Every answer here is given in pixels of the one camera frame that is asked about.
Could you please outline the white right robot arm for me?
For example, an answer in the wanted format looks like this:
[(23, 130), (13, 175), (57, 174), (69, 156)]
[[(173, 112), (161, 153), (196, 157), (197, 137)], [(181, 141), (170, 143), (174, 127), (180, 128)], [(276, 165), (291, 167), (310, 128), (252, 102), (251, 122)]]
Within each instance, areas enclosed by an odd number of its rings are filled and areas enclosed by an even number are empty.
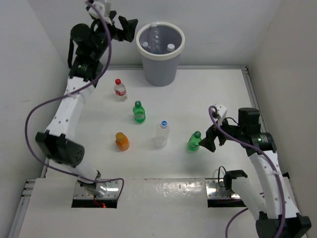
[(300, 214), (292, 200), (279, 167), (277, 147), (268, 132), (261, 131), (260, 111), (240, 108), (238, 122), (230, 125), (227, 108), (216, 104), (209, 107), (213, 122), (199, 145), (211, 152), (216, 150), (215, 139), (223, 145), (227, 140), (239, 143), (253, 164), (263, 194), (252, 186), (243, 170), (226, 171), (223, 184), (226, 190), (238, 194), (256, 221), (260, 238), (301, 238), (312, 227), (308, 216)]

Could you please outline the red cap cola bottle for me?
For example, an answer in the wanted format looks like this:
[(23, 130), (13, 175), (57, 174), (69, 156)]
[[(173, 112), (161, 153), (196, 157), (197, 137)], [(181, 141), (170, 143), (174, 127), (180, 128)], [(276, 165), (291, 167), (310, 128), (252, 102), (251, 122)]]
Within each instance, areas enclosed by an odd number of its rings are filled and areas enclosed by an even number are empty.
[(114, 92), (118, 101), (125, 101), (127, 99), (126, 87), (119, 78), (115, 80)]

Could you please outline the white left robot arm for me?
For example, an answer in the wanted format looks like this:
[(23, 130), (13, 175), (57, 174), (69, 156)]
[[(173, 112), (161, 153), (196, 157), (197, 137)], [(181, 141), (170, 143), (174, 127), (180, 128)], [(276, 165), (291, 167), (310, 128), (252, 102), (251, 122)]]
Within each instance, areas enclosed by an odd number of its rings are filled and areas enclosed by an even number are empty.
[(65, 98), (46, 130), (35, 137), (47, 159), (63, 165), (86, 184), (94, 183), (100, 173), (84, 160), (84, 147), (74, 142), (76, 126), (88, 97), (97, 86), (94, 79), (106, 69), (100, 62), (104, 52), (112, 40), (132, 42), (138, 24), (137, 19), (119, 16), (122, 27), (116, 28), (115, 16), (116, 11), (112, 10), (106, 23), (108, 31), (96, 15), (93, 15), (91, 25), (80, 23), (71, 29), (67, 59), (70, 72)]

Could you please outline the grey plastic waste bin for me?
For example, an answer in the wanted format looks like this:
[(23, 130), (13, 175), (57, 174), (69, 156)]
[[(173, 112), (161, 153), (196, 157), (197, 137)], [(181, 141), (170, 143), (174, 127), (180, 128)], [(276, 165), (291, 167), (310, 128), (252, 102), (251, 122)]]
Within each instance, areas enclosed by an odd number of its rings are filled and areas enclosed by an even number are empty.
[[(145, 79), (153, 86), (163, 87), (171, 84), (175, 79), (180, 55), (185, 47), (185, 35), (174, 24), (162, 21), (156, 23), (160, 31), (162, 54), (152, 54), (150, 48), (146, 50), (142, 47), (143, 42), (149, 43), (151, 23), (138, 31), (136, 45), (141, 55)], [(166, 49), (168, 44), (174, 44), (175, 51), (168, 53)]]

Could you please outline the clear bottle blue cap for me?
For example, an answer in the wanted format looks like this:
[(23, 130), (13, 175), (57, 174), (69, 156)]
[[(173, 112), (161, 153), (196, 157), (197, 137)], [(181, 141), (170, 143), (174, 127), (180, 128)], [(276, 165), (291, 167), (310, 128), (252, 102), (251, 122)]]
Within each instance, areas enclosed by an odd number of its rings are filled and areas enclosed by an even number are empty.
[(155, 146), (157, 148), (164, 147), (167, 144), (170, 134), (170, 128), (167, 121), (163, 120), (156, 129)]
[(162, 54), (160, 31), (156, 22), (151, 23), (149, 29), (149, 48), (152, 54)]

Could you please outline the green bottle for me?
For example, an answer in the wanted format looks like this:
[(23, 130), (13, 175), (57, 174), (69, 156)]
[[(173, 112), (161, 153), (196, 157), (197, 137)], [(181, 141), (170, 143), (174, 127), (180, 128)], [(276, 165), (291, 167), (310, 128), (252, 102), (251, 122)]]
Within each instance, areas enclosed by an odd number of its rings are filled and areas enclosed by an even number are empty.
[(200, 147), (199, 143), (201, 142), (201, 140), (201, 132), (195, 131), (188, 140), (187, 149), (191, 152), (198, 151)]
[(137, 123), (143, 123), (146, 119), (145, 109), (140, 101), (136, 101), (133, 107), (134, 120)]

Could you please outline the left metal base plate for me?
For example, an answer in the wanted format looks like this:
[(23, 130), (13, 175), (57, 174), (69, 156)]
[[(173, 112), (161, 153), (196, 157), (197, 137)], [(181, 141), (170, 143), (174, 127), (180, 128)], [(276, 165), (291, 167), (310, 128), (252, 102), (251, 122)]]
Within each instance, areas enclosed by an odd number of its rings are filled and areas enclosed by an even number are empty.
[(99, 179), (94, 183), (85, 183), (78, 180), (74, 189), (74, 197), (81, 192), (84, 194), (84, 197), (118, 199), (122, 193), (124, 182), (122, 178)]

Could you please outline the water bottle blue label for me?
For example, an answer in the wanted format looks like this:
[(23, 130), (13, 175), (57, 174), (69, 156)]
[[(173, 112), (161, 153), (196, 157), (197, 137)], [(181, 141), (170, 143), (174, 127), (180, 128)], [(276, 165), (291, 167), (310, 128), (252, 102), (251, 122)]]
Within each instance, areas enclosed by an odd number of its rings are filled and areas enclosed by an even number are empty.
[(143, 42), (142, 43), (142, 47), (147, 50), (149, 48), (149, 43), (148, 42)]

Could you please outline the metal base plate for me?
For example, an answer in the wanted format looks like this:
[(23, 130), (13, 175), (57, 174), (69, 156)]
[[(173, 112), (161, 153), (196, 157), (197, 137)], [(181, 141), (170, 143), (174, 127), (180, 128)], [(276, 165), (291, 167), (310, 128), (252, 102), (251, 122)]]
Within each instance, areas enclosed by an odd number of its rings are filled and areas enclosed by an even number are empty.
[(240, 196), (231, 190), (226, 190), (223, 179), (210, 178), (205, 179), (207, 197), (209, 199), (240, 199)]
[(74, 197), (81, 192), (84, 194), (84, 197), (118, 199), (122, 193), (124, 182), (122, 178), (99, 179), (94, 183), (85, 183), (78, 180), (74, 189)]

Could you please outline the large clear bottle white cap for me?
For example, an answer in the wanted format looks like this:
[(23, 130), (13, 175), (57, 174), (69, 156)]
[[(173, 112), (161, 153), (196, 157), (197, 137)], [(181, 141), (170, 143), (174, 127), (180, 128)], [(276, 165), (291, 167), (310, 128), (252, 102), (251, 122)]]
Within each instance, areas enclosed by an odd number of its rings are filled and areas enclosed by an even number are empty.
[(167, 49), (168, 53), (171, 53), (171, 52), (175, 51), (175, 45), (174, 44), (168, 44), (166, 49)]

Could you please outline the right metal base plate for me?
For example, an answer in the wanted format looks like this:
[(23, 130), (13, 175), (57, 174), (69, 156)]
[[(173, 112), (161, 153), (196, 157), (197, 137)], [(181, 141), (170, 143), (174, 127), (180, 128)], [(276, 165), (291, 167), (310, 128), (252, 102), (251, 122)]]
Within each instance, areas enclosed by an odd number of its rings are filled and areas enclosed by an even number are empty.
[(210, 178), (205, 179), (207, 197), (209, 199), (240, 199), (240, 196), (231, 190), (226, 190), (223, 179)]

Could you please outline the orange juice bottle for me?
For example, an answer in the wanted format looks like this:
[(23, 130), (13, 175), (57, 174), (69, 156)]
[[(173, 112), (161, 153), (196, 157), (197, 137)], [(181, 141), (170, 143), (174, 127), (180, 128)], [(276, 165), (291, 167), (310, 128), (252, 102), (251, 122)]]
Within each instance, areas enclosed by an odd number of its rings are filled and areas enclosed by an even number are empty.
[(127, 136), (122, 132), (118, 132), (115, 135), (115, 142), (116, 142), (117, 148), (120, 151), (126, 151), (130, 147), (130, 143)]

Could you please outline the aluminium frame rail left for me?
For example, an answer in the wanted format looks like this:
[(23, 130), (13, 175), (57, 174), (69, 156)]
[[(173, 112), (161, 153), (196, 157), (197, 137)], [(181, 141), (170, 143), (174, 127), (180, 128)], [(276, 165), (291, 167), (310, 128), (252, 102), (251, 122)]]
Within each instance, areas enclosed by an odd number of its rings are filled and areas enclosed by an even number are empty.
[(68, 67), (22, 64), (7, 68), (0, 83), (0, 236), (9, 235), (26, 179), (41, 175), (42, 166), (29, 152), (24, 124), (38, 104), (61, 95)]

